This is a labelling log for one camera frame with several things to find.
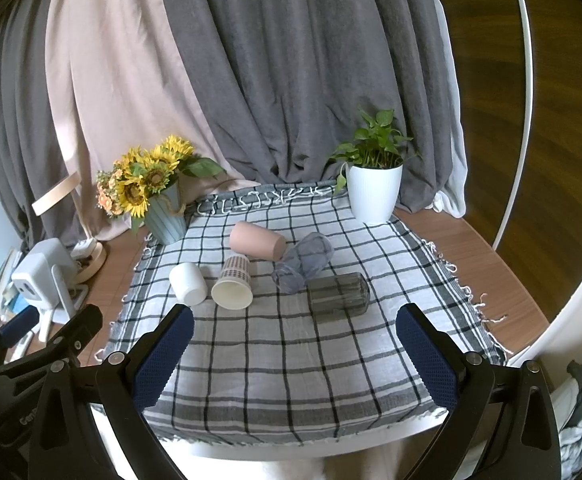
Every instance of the blue flower pot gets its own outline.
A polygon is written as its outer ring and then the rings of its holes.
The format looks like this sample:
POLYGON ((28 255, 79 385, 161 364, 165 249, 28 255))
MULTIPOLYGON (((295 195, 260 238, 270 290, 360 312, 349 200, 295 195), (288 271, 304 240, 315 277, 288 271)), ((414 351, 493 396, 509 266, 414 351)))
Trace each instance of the blue flower pot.
POLYGON ((159 243, 169 245, 184 238, 186 234, 184 213, 174 214, 181 205, 176 182, 149 199, 149 209, 144 216, 144 223, 159 243))

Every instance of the pink cup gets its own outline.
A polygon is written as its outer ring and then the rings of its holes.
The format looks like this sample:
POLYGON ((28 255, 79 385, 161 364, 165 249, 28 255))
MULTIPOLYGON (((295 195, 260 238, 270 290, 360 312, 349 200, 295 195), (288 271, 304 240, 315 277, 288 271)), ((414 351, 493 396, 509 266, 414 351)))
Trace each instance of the pink cup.
POLYGON ((242 221, 233 227, 229 247, 239 254, 277 262, 286 249, 286 239, 259 225, 242 221))

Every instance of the pink curtain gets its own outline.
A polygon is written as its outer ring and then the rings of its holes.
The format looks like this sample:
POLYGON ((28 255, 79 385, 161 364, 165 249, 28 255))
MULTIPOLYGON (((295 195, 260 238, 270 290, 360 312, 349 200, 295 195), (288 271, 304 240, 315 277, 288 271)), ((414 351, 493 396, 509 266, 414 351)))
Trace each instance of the pink curtain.
POLYGON ((168 134, 216 160, 222 180, 189 179, 185 199, 256 186, 222 156, 173 39, 162 0, 51 0, 46 79, 53 122, 69 173, 82 176, 76 206, 100 239, 126 229, 96 208, 94 178, 132 146, 168 134))

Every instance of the plaid tablecloth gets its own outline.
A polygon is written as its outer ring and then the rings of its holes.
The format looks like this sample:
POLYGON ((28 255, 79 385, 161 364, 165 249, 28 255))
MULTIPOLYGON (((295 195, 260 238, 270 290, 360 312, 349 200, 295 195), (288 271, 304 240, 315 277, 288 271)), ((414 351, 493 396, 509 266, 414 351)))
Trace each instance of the plaid tablecloth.
POLYGON ((168 273, 199 265, 209 289, 229 254, 228 237, 246 220, 283 234, 311 232, 335 253, 324 276, 361 272, 371 302, 362 316, 316 322, 306 293, 277 291, 271 262, 251 263, 253 304, 231 311, 194 306, 194 337, 157 405, 144 411, 162 438, 225 444, 287 444, 386 427, 435 408, 395 335, 404 303, 419 305, 463 351, 502 364, 504 354, 445 263, 399 219, 366 226, 331 186, 261 186, 213 196, 188 212, 186 237, 150 240, 114 324, 107 352, 127 351, 177 300, 168 273))

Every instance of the blue gripper pad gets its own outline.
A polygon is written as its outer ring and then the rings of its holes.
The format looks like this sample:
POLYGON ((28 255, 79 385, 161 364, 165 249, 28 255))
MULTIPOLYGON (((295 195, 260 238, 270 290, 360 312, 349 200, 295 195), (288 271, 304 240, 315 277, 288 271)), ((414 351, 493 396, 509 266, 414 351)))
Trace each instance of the blue gripper pad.
POLYGON ((26 332, 31 330, 40 321, 40 313, 29 305, 11 319, 6 325, 0 327, 0 339, 4 348, 11 348, 18 344, 26 332))
POLYGON ((193 337, 194 327, 193 312, 184 307, 138 367, 133 379, 133 403, 139 412, 158 402, 168 378, 193 337))
POLYGON ((427 333, 431 329, 435 333, 431 336, 437 335, 433 325, 414 304, 406 304, 398 310, 395 333, 402 346, 420 374, 433 402, 452 410, 458 399, 457 375, 440 349, 431 341, 430 334, 427 333))

